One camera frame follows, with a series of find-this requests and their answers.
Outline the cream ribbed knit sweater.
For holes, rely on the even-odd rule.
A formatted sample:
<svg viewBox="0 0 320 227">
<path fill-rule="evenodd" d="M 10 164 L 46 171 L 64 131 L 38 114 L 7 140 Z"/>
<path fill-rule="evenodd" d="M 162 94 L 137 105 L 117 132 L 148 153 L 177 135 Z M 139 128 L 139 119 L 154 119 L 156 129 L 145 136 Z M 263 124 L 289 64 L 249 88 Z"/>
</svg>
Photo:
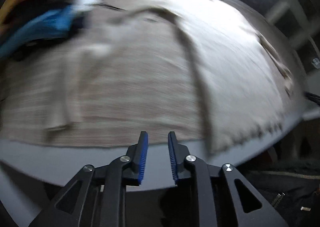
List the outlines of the cream ribbed knit sweater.
<svg viewBox="0 0 320 227">
<path fill-rule="evenodd" d="M 216 153 L 278 132 L 291 71 L 234 7 L 220 0 L 147 0 L 99 9 L 62 55 L 47 141 L 123 146 L 175 131 Z"/>
</svg>

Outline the pink plaid woven mat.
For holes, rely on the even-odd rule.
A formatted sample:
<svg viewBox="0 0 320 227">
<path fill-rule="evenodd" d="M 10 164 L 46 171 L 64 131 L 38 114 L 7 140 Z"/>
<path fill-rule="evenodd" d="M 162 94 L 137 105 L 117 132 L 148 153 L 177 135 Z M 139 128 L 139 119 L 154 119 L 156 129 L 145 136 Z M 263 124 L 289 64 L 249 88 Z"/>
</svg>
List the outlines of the pink plaid woven mat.
<svg viewBox="0 0 320 227">
<path fill-rule="evenodd" d="M 209 153 L 279 132 L 305 72 L 262 18 L 221 0 L 110 0 L 71 39 L 1 70 L 1 139 L 117 147 L 174 131 Z"/>
</svg>

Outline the white folded garment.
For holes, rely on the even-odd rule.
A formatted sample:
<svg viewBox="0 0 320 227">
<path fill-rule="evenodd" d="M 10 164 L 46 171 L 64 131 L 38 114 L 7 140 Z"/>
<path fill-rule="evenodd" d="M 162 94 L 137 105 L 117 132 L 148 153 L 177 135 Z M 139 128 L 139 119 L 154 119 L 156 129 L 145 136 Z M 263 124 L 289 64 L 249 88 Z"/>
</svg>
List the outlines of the white folded garment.
<svg viewBox="0 0 320 227">
<path fill-rule="evenodd" d="M 76 13 L 89 12 L 100 3 L 101 0 L 74 0 L 72 10 Z"/>
</svg>

